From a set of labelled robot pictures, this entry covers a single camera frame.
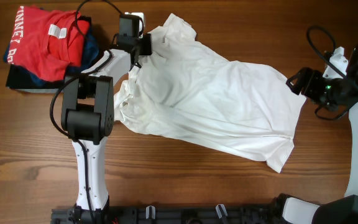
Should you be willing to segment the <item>white t-shirt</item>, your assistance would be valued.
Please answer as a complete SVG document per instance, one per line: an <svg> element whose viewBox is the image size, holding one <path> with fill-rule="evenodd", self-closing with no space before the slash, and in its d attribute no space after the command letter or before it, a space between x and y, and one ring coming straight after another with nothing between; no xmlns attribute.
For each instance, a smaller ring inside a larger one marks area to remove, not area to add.
<svg viewBox="0 0 358 224"><path fill-rule="evenodd" d="M305 97L271 66L230 61L196 40L170 14L151 31L141 57L114 96L115 119L139 134L179 139L280 172L293 148Z"/></svg>

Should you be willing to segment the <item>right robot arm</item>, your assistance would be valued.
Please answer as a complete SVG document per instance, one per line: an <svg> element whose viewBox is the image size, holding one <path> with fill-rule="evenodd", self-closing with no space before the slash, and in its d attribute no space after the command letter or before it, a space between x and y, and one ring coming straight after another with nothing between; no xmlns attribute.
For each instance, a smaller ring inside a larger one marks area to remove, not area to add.
<svg viewBox="0 0 358 224"><path fill-rule="evenodd" d="M326 54L324 72L302 68L286 82L291 91L318 104L319 109L345 106L352 133L351 173L344 198L315 204L280 194L268 213L270 223L358 223L358 46L349 60L343 48Z"/></svg>

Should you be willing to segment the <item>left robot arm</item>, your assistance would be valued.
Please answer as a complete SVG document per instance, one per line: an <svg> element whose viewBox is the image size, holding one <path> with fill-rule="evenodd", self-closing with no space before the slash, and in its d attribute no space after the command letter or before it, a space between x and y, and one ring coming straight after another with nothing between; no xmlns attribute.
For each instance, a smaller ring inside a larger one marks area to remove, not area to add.
<svg viewBox="0 0 358 224"><path fill-rule="evenodd" d="M90 68L67 75L61 126L75 150L78 198L67 210L53 210L52 223L110 223L104 156L114 124L114 86L139 57L151 55L151 35L144 32L142 12L119 17L119 32L109 50Z"/></svg>

